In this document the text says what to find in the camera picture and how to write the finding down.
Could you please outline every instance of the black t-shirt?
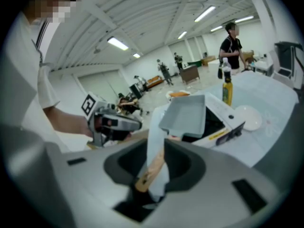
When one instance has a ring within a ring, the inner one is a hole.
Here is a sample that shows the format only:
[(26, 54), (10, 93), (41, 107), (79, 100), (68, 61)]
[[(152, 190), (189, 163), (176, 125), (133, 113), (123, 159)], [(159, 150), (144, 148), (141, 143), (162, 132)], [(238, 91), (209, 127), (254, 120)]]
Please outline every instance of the black t-shirt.
[[(231, 42), (228, 38), (226, 38), (223, 41), (222, 45), (220, 46), (220, 48), (223, 51), (228, 52), (228, 53), (232, 53), (235, 50), (242, 49), (242, 45), (241, 45), (241, 42), (239, 41), (239, 39), (236, 38), (234, 40), (231, 36), (229, 36), (229, 37), (232, 41), (231, 50), (229, 50)], [(230, 63), (232, 69), (238, 69), (239, 68), (238, 56), (232, 56), (232, 57), (227, 57), (227, 58), (228, 58), (228, 62)]]

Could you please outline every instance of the fluorescent light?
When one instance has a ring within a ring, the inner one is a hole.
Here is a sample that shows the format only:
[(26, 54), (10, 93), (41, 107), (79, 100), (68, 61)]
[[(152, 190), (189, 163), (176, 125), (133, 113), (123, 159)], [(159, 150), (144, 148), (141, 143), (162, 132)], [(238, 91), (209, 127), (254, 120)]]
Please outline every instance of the fluorescent light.
[(207, 14), (211, 13), (213, 10), (215, 9), (214, 6), (211, 6), (209, 8), (207, 8), (207, 10), (205, 10), (201, 15), (199, 15), (194, 22), (199, 22), (203, 17), (205, 17)]
[(239, 22), (242, 22), (242, 21), (245, 21), (245, 20), (250, 20), (250, 19), (253, 19), (253, 16), (248, 16), (248, 17), (245, 17), (245, 18), (242, 18), (242, 19), (237, 19), (235, 22), (239, 23)]
[(213, 29), (211, 30), (211, 32), (216, 31), (216, 30), (221, 29), (221, 28), (223, 28), (223, 27), (222, 27), (222, 26), (219, 26), (219, 27), (213, 28)]
[(186, 31), (182, 32), (182, 34), (180, 35), (180, 37), (178, 37), (178, 39), (182, 39), (184, 37), (184, 35), (186, 35), (186, 34), (187, 34)]
[(118, 39), (116, 39), (115, 37), (111, 37), (111, 38), (109, 38), (108, 39), (108, 43), (110, 43), (110, 44), (112, 44), (113, 46), (116, 46), (116, 47), (118, 47), (118, 48), (120, 48), (121, 50), (127, 50), (128, 49), (128, 47), (124, 44), (124, 43), (122, 43), (122, 42), (120, 42)]

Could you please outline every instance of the white plate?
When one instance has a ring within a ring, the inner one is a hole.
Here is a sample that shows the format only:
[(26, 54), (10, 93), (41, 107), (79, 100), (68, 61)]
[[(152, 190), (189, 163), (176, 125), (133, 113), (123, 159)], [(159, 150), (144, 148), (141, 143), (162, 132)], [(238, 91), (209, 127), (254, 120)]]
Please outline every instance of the white plate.
[(262, 116), (255, 108), (249, 105), (240, 105), (235, 111), (239, 117), (246, 121), (244, 129), (254, 131), (261, 127)]

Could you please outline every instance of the floor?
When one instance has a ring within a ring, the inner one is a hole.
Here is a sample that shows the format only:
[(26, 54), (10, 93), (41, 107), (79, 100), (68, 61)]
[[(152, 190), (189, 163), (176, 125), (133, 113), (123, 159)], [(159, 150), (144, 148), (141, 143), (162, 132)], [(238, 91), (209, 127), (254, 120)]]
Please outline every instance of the floor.
[(218, 66), (208, 67), (202, 66), (198, 68), (200, 79), (193, 80), (187, 85), (184, 84), (180, 76), (172, 77), (174, 85), (168, 85), (166, 81), (151, 88), (151, 91), (146, 92), (145, 95), (139, 100), (141, 108), (144, 111), (150, 111), (149, 115), (143, 114), (143, 126), (142, 131), (149, 129), (150, 120), (153, 110), (156, 107), (165, 105), (168, 103), (166, 94), (168, 91), (178, 92), (180, 90), (186, 90), (192, 94), (208, 88), (212, 85), (222, 83), (222, 79), (218, 79)]

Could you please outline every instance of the gray tray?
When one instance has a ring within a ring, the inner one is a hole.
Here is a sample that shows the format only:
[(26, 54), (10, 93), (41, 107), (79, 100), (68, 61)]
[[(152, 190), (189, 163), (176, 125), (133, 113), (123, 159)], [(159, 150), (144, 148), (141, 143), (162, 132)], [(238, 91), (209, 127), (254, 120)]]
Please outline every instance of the gray tray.
[(205, 131), (204, 95), (176, 97), (172, 100), (159, 127), (169, 135), (201, 138)]

